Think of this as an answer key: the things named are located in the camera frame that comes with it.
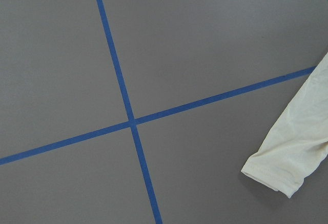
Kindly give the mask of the beige long-sleeve printed shirt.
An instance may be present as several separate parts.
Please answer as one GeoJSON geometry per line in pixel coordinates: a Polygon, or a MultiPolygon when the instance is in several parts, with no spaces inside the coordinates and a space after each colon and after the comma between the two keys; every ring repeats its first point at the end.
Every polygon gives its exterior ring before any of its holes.
{"type": "Polygon", "coordinates": [[[324,56],[241,172],[291,198],[326,156],[327,56],[324,56]]]}

